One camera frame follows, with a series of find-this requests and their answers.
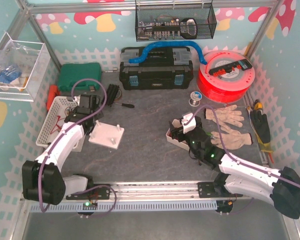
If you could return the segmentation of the black aluminium extrusion bar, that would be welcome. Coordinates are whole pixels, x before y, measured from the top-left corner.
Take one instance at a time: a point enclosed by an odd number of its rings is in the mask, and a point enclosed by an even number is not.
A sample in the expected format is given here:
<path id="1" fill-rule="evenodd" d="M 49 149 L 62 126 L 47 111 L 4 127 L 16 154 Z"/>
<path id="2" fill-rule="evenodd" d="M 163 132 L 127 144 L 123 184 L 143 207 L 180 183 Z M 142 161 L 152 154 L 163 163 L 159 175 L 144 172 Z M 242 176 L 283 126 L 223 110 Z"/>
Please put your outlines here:
<path id="1" fill-rule="evenodd" d="M 120 87 L 115 84 L 110 84 L 107 88 L 107 100 L 106 100 L 106 105 L 111 107 L 112 104 L 115 101 L 115 98 L 117 96 L 117 93 L 119 92 Z"/>

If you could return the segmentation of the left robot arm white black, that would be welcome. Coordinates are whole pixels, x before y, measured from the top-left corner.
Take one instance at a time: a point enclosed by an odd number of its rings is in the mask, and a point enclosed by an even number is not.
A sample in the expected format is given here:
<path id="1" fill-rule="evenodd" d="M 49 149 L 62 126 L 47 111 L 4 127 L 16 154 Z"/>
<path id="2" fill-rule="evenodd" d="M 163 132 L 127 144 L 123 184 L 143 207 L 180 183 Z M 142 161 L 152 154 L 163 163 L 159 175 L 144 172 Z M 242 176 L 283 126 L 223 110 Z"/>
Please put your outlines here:
<path id="1" fill-rule="evenodd" d="M 41 205 L 58 205 L 64 197 L 84 192 L 93 185 L 84 174 L 62 177 L 62 167 L 75 147 L 96 125 L 100 97 L 83 94 L 79 104 L 68 114 L 57 137 L 35 160 L 27 160 L 21 168 L 22 194 L 26 200 Z"/>

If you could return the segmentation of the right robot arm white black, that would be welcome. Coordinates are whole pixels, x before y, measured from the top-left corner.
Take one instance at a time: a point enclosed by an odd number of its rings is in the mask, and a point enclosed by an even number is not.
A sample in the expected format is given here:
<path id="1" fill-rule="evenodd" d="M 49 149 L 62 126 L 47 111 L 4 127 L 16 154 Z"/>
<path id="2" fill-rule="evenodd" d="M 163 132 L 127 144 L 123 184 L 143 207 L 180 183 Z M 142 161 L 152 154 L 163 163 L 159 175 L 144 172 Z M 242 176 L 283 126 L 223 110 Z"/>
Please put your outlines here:
<path id="1" fill-rule="evenodd" d="M 218 172 L 215 192 L 249 196 L 274 206 L 288 218 L 300 218 L 300 177 L 294 169 L 269 168 L 227 153 L 211 143 L 201 123 L 185 132 L 181 122 L 170 122 L 169 131 L 173 140 L 188 146 L 192 159 Z"/>

